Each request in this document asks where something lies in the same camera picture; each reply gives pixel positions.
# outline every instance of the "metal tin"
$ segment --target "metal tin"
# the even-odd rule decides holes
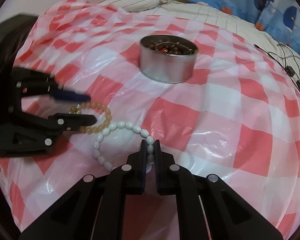
[[[164,83],[180,83],[193,74],[198,52],[192,55],[170,55],[148,49],[154,42],[179,42],[190,49],[198,47],[191,41],[173,35],[150,35],[140,40],[140,69],[148,78]]]

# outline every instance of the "red checkered pattern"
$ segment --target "red checkered pattern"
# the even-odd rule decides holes
[[[138,42],[156,33],[199,47],[187,82],[163,84],[141,74]],[[218,174],[285,239],[300,224],[300,93],[277,63],[236,34],[68,0],[39,17],[16,65],[53,73],[65,87],[108,104],[114,120],[148,129],[192,173]],[[69,110],[46,97],[27,99],[23,107],[41,116]],[[123,133],[111,133],[101,146],[116,166],[140,143]],[[85,174],[106,174],[92,158],[95,137],[65,134],[51,156],[0,159],[0,185],[21,230]],[[154,184],[143,197],[127,198],[124,239],[177,239],[174,200],[156,195]],[[146,214],[133,217],[134,210]]]

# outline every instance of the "bed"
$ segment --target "bed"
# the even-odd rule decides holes
[[[116,27],[113,33],[108,25]],[[148,33],[197,41],[194,77],[171,86],[139,73],[136,42]],[[295,51],[281,48],[254,24],[203,3],[65,0],[39,17],[15,65],[52,73],[66,87],[107,104],[116,121],[146,127],[178,164],[196,175],[218,174],[288,239],[300,225],[300,94],[253,44],[299,73],[300,62],[282,58],[299,57]],[[23,102],[25,110],[40,116],[68,112],[70,106],[45,97]],[[94,140],[94,135],[65,134],[50,157],[0,158],[0,187],[21,231],[85,174],[108,173],[92,157]],[[118,166],[139,143],[133,133],[119,131],[101,150]],[[117,155],[118,149],[123,153]],[[154,181],[153,171],[147,181]],[[146,206],[137,196],[127,198],[128,207],[146,212],[145,217],[127,214],[135,225],[129,239],[178,238],[173,199],[154,192],[148,185]],[[128,223],[124,233],[132,230]]]

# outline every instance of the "white oval bead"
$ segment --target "white oval bead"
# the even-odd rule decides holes
[[[149,145],[153,145],[153,143],[154,143],[154,139],[151,136],[148,136],[146,141]]]
[[[148,147],[147,147],[147,153],[148,154],[152,154],[154,152],[154,147],[153,147],[153,145],[148,145]]]
[[[111,171],[111,169],[112,169],[112,164],[111,164],[111,163],[105,162],[105,163],[103,164],[103,166],[105,167],[105,169],[106,169],[107,171]]]
[[[149,132],[148,132],[146,129],[141,129],[140,135],[141,135],[143,138],[147,138],[147,137],[149,136]]]
[[[146,165],[146,173],[149,173],[151,171],[151,169],[152,169],[152,165],[148,163]]]
[[[100,143],[99,143],[99,142],[94,142],[94,143],[93,143],[93,147],[94,147],[95,149],[99,150],[99,149],[100,149]]]
[[[117,124],[116,123],[111,123],[109,125],[109,129],[110,129],[110,131],[114,131],[115,129],[117,129]]]
[[[128,129],[128,130],[131,130],[133,127],[133,123],[132,122],[126,122],[125,124],[125,128]]]
[[[99,133],[97,135],[97,138],[96,138],[97,142],[102,142],[103,141],[103,134],[102,133]]]
[[[100,156],[100,152],[97,149],[94,149],[92,156],[97,159]]]
[[[117,127],[118,127],[119,129],[122,129],[122,128],[124,128],[125,124],[126,124],[126,123],[125,123],[124,121],[117,122]]]
[[[149,154],[147,157],[147,162],[149,164],[153,164],[154,163],[154,155],[153,154]]]
[[[100,165],[103,165],[103,164],[105,163],[104,157],[99,156],[99,157],[98,157],[98,162],[99,162]]]
[[[104,128],[101,133],[102,133],[103,136],[107,136],[107,135],[110,134],[110,129],[109,128]]]
[[[137,125],[134,125],[134,126],[132,127],[132,130],[133,130],[136,134],[138,134],[138,133],[140,133],[140,131],[141,131],[141,127],[140,127],[140,126],[137,126]]]

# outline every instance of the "black cable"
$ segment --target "black cable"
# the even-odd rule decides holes
[[[297,66],[298,66],[298,68],[299,68],[299,65],[298,65],[298,63],[297,63],[297,61],[296,61],[296,56],[293,54],[293,51],[287,46],[287,45],[285,45],[284,44],[284,46],[288,49],[288,50],[290,50],[290,52],[291,52],[291,54],[292,54],[292,56],[293,56],[293,59],[294,59],[294,62],[297,64]]]
[[[284,59],[284,57],[280,57],[278,54],[275,54],[272,51],[268,51],[268,53],[272,53],[272,54],[276,55],[278,58]]]
[[[254,44],[254,46],[255,46],[256,48],[258,48],[258,49],[261,49],[264,53],[268,54],[268,56],[269,56],[270,58],[272,58],[273,60],[275,60],[275,61],[283,68],[283,70],[287,73],[286,69],[282,66],[282,64],[281,64],[278,60],[276,60],[274,57],[272,57],[270,53],[268,53],[268,52],[265,51],[264,49],[260,48],[260,47],[259,47],[258,45],[256,45],[256,44]],[[292,81],[292,83],[294,84],[294,86],[295,86],[295,87],[298,89],[298,91],[300,92],[299,87],[298,87],[297,84],[294,82],[294,80],[292,79],[292,77],[289,76],[288,73],[287,73],[287,75],[288,75],[288,77],[291,79],[291,81]]]
[[[284,67],[286,67],[287,66],[287,57],[286,57],[286,54],[285,54],[283,48],[281,46],[280,46],[280,48],[282,49],[283,56],[284,56]]]
[[[271,51],[269,51],[268,53],[272,53],[272,54],[276,55],[278,58],[284,59],[284,60],[285,60],[284,67],[286,68],[286,67],[287,67],[287,58],[289,58],[289,57],[294,57],[294,55],[290,55],[290,56],[286,57],[286,54],[284,53],[283,48],[282,48],[281,46],[280,46],[280,48],[281,48],[281,50],[283,51],[284,57],[280,57],[278,54],[276,54],[276,53],[274,53],[274,52],[271,52]],[[296,73],[296,75],[297,75],[298,79],[300,80],[300,67],[299,67],[298,63],[296,63],[296,64],[297,64],[298,69],[299,69],[299,75],[298,75],[297,73]]]

